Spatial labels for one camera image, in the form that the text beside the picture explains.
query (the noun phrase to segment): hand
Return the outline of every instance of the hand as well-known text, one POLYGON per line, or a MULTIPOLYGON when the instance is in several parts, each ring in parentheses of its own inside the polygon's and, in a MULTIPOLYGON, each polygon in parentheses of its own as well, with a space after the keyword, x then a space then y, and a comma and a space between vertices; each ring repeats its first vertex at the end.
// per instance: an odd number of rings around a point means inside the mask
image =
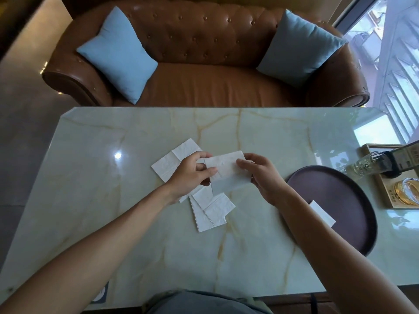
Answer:
POLYGON ((267 158, 254 153, 244 153, 244 158, 237 159, 237 165, 252 173, 252 183, 258 188, 262 197, 272 206, 278 205, 281 193, 291 189, 267 158))
POLYGON ((210 177, 217 173, 216 167, 207 169, 205 164, 196 163, 198 159, 212 157, 208 152, 197 151, 184 158, 170 179, 166 182, 170 188, 172 202, 176 202, 182 196, 189 194, 199 184, 208 186, 210 177))

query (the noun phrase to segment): dark round tray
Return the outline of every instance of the dark round tray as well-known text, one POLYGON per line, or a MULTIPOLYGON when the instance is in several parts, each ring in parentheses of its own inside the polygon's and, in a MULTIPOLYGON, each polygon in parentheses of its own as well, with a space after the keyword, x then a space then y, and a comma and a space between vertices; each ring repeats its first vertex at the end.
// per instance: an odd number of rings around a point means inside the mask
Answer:
POLYGON ((332 229, 360 253, 367 256, 377 238, 377 219, 371 203, 352 179, 339 171, 319 165, 306 166, 287 183, 311 203, 315 200, 336 223, 332 229))

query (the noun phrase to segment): forearm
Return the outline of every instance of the forearm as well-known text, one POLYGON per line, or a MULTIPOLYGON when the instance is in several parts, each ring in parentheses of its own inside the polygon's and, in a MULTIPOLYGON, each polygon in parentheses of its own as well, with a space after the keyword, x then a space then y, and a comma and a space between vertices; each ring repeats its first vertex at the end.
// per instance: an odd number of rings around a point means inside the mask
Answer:
POLYGON ((282 192, 277 207, 343 313, 418 313, 397 286, 327 226, 294 190, 282 192))
POLYGON ((169 201, 165 188, 153 191, 46 264, 0 307, 0 313, 80 313, 169 201))

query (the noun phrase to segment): tufted sofa backrest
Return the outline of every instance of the tufted sofa backrest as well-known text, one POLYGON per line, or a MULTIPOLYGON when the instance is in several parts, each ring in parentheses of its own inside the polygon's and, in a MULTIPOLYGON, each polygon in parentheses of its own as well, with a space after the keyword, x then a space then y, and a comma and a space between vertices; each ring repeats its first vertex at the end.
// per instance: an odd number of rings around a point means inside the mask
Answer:
MULTIPOLYGON (((114 6, 125 13, 143 47, 157 62, 239 67, 259 64, 284 13, 282 8, 267 10, 212 2, 115 0, 76 18, 65 34, 73 29, 83 33, 71 40, 64 34, 65 44, 60 41, 57 47, 75 49, 97 35, 114 6)), ((304 18, 339 35, 325 22, 304 18)))

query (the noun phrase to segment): marble table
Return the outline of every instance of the marble table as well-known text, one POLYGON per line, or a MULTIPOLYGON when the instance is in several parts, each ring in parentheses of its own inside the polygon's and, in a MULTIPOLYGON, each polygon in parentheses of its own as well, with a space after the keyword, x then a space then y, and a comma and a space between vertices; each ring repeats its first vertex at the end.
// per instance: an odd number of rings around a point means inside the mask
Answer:
MULTIPOLYGON (((162 184, 151 164, 193 138, 214 155, 270 158, 282 176, 338 167, 360 145, 397 143, 369 108, 75 108, 60 119, 0 275, 0 302, 65 248, 162 184)), ((383 209, 374 181, 359 181, 377 216, 369 255, 397 285, 419 283, 419 211, 383 209)), ((174 288, 232 297, 324 290, 300 248, 253 185, 227 194, 227 224, 198 233, 189 200, 167 207, 109 281, 111 308, 174 288)))

